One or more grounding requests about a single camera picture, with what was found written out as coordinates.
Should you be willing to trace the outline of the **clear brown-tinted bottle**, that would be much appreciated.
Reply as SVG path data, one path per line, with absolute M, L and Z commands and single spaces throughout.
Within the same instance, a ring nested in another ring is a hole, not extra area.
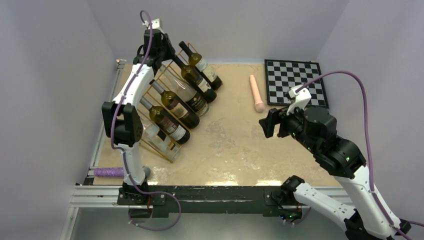
M 196 115 L 201 117 L 208 112 L 208 103 L 195 89 L 170 71 L 164 64 L 161 65 L 159 70 L 167 79 L 169 89 L 174 91 Z

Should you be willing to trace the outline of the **dark green wine bottle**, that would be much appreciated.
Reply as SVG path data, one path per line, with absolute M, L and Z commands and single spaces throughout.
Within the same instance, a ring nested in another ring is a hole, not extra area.
M 149 112 L 149 118 L 179 145 L 190 139 L 190 133 L 167 110 L 160 105 L 153 105 L 145 97 L 139 101 Z

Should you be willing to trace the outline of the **clear glass liquor bottle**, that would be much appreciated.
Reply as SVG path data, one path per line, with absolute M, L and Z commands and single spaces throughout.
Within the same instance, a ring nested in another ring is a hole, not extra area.
M 180 154 L 180 146 L 154 122 L 147 120 L 146 123 L 142 124 L 142 127 L 142 142 L 154 150 L 158 156 L 173 163 Z

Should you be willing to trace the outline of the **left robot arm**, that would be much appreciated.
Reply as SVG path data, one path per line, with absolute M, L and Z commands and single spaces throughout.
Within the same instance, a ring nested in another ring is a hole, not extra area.
M 118 150 L 123 163 L 124 179 L 119 194 L 138 205 L 151 195 L 147 178 L 149 169 L 143 167 L 139 143 L 144 126 L 137 105 L 147 92 L 163 61 L 175 52 L 169 38 L 161 30 L 144 32 L 143 53 L 138 53 L 131 74 L 122 90 L 111 101 L 101 106 L 103 124 L 111 147 Z

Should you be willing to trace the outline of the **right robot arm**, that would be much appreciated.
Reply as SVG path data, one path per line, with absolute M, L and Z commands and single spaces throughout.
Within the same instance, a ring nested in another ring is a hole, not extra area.
M 398 218 L 386 203 L 376 203 L 373 194 L 377 189 L 370 185 L 365 157 L 354 142 L 337 135 L 337 120 L 327 109 L 313 106 L 289 113 L 287 108 L 273 108 L 259 124 L 266 138 L 279 125 L 278 137 L 291 136 L 307 149 L 352 202 L 343 204 L 293 175 L 269 195 L 277 206 L 307 205 L 336 223 L 350 240 L 391 240 L 411 230 L 411 223 Z

